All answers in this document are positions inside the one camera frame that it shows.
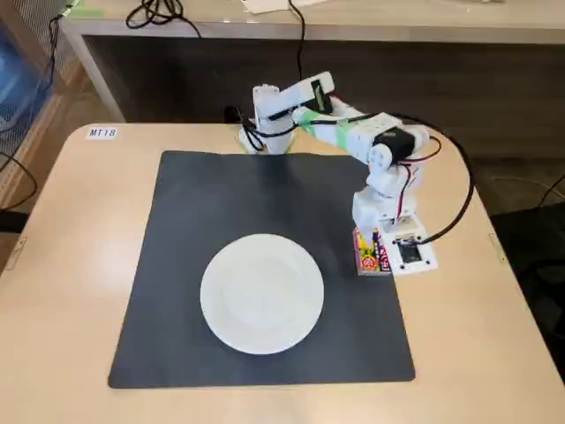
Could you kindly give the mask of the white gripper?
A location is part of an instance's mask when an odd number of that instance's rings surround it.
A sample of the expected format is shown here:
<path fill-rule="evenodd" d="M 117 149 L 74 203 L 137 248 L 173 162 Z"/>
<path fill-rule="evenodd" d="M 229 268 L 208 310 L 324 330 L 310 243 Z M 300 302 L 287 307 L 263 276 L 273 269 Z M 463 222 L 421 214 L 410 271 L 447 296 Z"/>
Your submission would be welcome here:
<path fill-rule="evenodd" d="M 368 166 L 371 188 L 354 193 L 352 218 L 360 231 L 404 231 L 422 226 L 416 191 L 422 171 L 415 164 L 400 163 L 387 169 Z"/>

